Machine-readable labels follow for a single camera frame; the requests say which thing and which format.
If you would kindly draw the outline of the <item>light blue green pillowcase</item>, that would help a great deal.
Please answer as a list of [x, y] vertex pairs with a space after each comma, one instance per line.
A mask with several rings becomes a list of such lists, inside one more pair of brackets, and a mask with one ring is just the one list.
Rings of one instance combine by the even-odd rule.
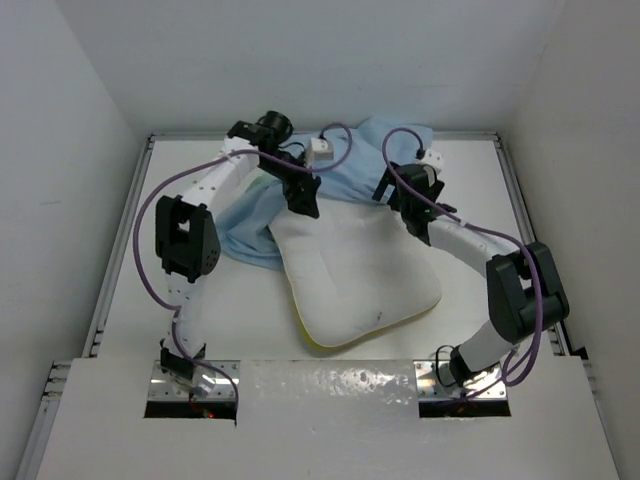
[[[385, 136], [395, 128], [419, 135], [425, 147], [433, 141], [433, 130], [391, 118], [372, 116], [351, 130], [353, 145], [340, 166], [321, 173], [319, 198], [371, 204], [375, 188], [386, 169], [381, 148]], [[259, 174], [241, 189], [241, 195], [215, 221], [222, 252], [230, 258], [271, 270], [283, 268], [282, 257], [269, 224], [287, 208], [281, 182]]]

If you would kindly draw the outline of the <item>white pillow yellow underside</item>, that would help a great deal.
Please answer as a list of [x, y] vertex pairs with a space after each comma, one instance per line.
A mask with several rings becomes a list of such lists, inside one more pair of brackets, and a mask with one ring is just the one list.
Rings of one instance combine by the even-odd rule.
[[312, 219], [283, 209], [269, 224], [312, 342], [339, 348], [439, 303], [422, 244], [389, 208], [321, 199], [319, 211]]

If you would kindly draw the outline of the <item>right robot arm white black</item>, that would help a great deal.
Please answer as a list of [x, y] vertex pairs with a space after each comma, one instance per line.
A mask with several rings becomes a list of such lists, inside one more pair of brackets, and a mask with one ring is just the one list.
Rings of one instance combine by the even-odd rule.
[[444, 251], [478, 272], [487, 285], [489, 319], [468, 340], [454, 347], [444, 370], [444, 387], [461, 387], [527, 339], [564, 320], [570, 306], [549, 247], [524, 245], [501, 232], [463, 224], [456, 210], [437, 198], [444, 183], [435, 169], [392, 162], [376, 187], [378, 201], [387, 189], [389, 207], [400, 214], [409, 234]]

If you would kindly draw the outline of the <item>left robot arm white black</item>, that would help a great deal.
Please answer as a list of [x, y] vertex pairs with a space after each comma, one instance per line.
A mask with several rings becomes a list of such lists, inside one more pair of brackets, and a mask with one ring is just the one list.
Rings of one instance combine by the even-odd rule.
[[178, 307], [161, 347], [161, 366], [184, 384], [204, 378], [206, 344], [201, 339], [201, 306], [208, 275], [221, 255], [215, 207], [260, 168], [282, 183], [288, 209], [320, 216], [316, 193], [321, 179], [281, 148], [293, 133], [291, 121], [269, 111], [254, 123], [236, 122], [223, 141], [220, 158], [179, 195], [164, 195], [155, 207], [155, 251], [168, 282], [170, 303]]

